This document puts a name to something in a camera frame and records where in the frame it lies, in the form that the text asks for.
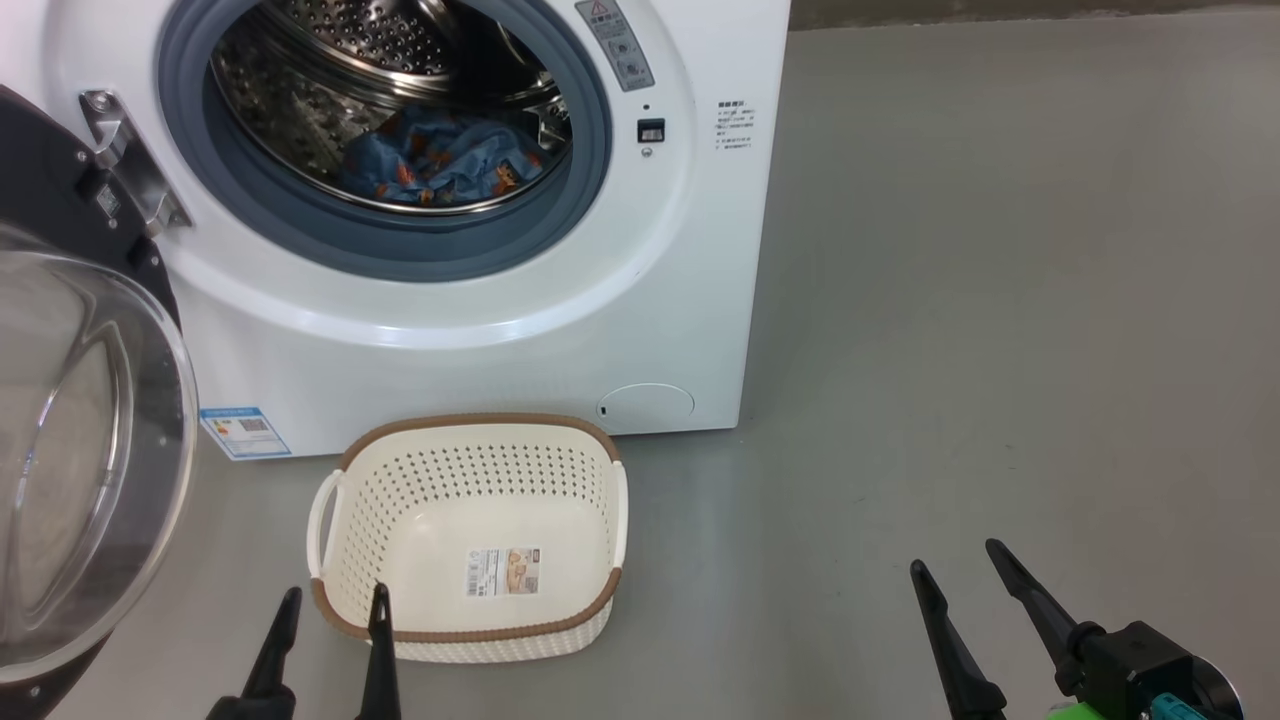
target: wall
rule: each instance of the wall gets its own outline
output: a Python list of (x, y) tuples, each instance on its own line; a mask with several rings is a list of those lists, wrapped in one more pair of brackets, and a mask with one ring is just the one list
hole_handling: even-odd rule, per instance
[[(1249, 5), (1280, 5), (1254, 0)], [(823, 27), (1142, 15), (1240, 5), (1230, 0), (791, 0), (791, 29)]]

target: blue cloth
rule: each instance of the blue cloth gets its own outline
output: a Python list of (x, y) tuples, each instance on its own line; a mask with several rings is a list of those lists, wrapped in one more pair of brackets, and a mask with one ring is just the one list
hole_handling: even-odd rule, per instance
[(532, 182), (547, 154), (495, 120), (410, 106), (347, 145), (347, 192), (433, 208), (488, 200)]

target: warning label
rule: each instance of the warning label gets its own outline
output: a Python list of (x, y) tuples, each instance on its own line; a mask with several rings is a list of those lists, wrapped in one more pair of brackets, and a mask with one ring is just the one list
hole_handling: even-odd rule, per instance
[(716, 150), (745, 150), (755, 137), (755, 108), (745, 100), (716, 104)]
[(575, 5), (582, 19), (591, 28), (591, 35), (599, 41), (600, 49), (609, 56), (613, 74), (623, 92), (653, 87), (653, 73), (649, 60), (640, 50), (640, 42), (631, 32), (631, 23), (618, 9), (617, 0), (582, 0)]

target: perforated basket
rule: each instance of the perforated basket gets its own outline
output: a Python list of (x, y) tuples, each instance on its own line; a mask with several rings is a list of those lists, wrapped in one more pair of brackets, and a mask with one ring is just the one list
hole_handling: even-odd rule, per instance
[(307, 565), (320, 614), (344, 634), (369, 639), (383, 582), (397, 657), (507, 662), (600, 634), (626, 538), (626, 471), (603, 430), (453, 415), (383, 425), (342, 456), (311, 506)]

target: product label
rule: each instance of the product label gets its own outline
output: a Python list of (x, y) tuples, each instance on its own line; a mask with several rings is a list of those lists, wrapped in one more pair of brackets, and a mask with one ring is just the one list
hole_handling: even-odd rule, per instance
[(617, 0), (584, 0), (573, 6), (591, 28), (591, 35), (600, 44), (600, 49), (609, 56), (609, 64), (613, 65), (613, 74), (618, 77), (622, 91), (652, 87), (653, 73), (649, 72), (649, 60), (645, 59), (636, 35), (631, 32), (631, 23), (622, 14)]
[(232, 460), (260, 460), (293, 455), (257, 407), (205, 407), (200, 424)]
[(745, 100), (716, 104), (716, 150), (746, 150), (755, 138), (755, 108)]
[(536, 547), (472, 550), (467, 553), (467, 597), (538, 594), (543, 551)]

